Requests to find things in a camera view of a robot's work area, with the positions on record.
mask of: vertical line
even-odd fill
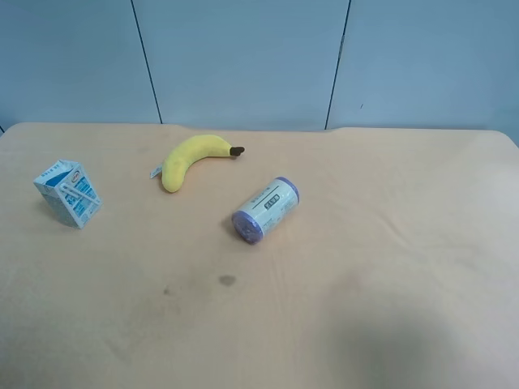
[[[348,1],[348,8],[346,9],[346,17],[344,19],[344,27],[342,29],[341,45],[339,46],[339,54],[337,55],[337,66],[335,66],[335,75],[333,76],[332,93],[330,95],[330,102],[328,104],[328,112],[326,113],[326,122],[324,123],[324,129],[328,129],[328,120],[330,118],[330,110],[332,109],[333,93],[335,92],[335,82],[337,81],[337,73],[339,72],[339,65],[341,64],[342,46],[344,44],[344,37],[346,35],[346,25],[348,24],[348,18],[350,17],[351,2]]]
[[[135,18],[135,24],[137,25],[137,32],[139,33],[140,46],[143,48],[144,61],[146,62],[146,69],[148,69],[149,83],[152,85],[153,98],[155,99],[155,106],[157,107],[157,113],[159,114],[159,120],[161,121],[161,124],[163,124],[162,116],[161,116],[161,109],[159,108],[157,94],[155,93],[155,86],[153,85],[152,72],[149,70],[148,56],[146,55],[146,49],[144,48],[143,36],[140,33],[139,20],[137,19],[137,13],[135,12],[135,4],[133,3],[133,0],[130,0],[130,2],[131,2],[131,9],[133,10],[133,16]]]

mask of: toy banana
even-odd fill
[[[232,147],[216,135],[195,135],[180,143],[162,164],[162,185],[173,193],[180,189],[186,171],[207,156],[239,156],[243,147]]]

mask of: cylindrical canister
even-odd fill
[[[298,188],[278,177],[233,214],[234,228],[248,243],[255,244],[298,204]]]

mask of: juice box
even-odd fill
[[[84,167],[58,160],[34,180],[43,198],[66,225],[82,229],[103,204]]]

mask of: purple lid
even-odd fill
[[[236,211],[231,218],[236,232],[241,235],[247,243],[254,245],[263,239],[263,231],[260,225],[244,211]]]
[[[288,178],[285,177],[276,177],[277,180],[283,181],[285,184],[290,185],[290,187],[294,190],[295,194],[298,196],[298,204],[299,204],[299,190],[295,187],[295,185],[289,181]]]

